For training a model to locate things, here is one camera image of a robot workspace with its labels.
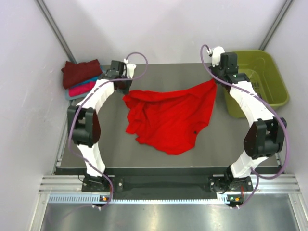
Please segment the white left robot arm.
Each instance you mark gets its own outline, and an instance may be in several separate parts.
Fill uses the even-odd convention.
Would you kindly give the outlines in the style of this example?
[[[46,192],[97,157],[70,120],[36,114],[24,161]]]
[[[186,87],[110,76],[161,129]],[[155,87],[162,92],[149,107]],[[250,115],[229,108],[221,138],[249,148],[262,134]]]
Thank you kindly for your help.
[[[135,68],[128,59],[111,61],[110,68],[102,73],[86,97],[67,109],[68,137],[80,150],[86,164],[83,192],[103,192],[110,188],[109,179],[103,175],[106,165],[98,144],[101,135],[98,113],[115,91],[129,92]]]

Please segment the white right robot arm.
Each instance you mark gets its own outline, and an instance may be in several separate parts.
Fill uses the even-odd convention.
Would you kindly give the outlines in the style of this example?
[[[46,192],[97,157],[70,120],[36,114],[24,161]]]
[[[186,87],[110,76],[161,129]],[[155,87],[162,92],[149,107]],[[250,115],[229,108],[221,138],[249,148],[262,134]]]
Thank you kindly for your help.
[[[228,166],[224,178],[212,184],[214,190],[224,193],[238,190],[248,183],[252,170],[281,151],[286,121],[283,118],[277,119],[264,103],[258,100],[247,74],[239,73],[236,53],[212,51],[210,57],[210,70],[215,80],[223,84],[228,94],[238,103],[249,125],[243,141],[243,153]]]

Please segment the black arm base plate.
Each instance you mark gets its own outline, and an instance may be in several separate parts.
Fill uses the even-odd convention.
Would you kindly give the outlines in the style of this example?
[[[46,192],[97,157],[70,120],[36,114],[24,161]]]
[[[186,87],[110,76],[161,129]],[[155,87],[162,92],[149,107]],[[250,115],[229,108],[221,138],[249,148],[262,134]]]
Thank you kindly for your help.
[[[108,168],[103,177],[84,173],[82,192],[113,192],[116,200],[215,199],[217,193],[238,195],[253,190],[250,177],[232,179],[224,167]]]

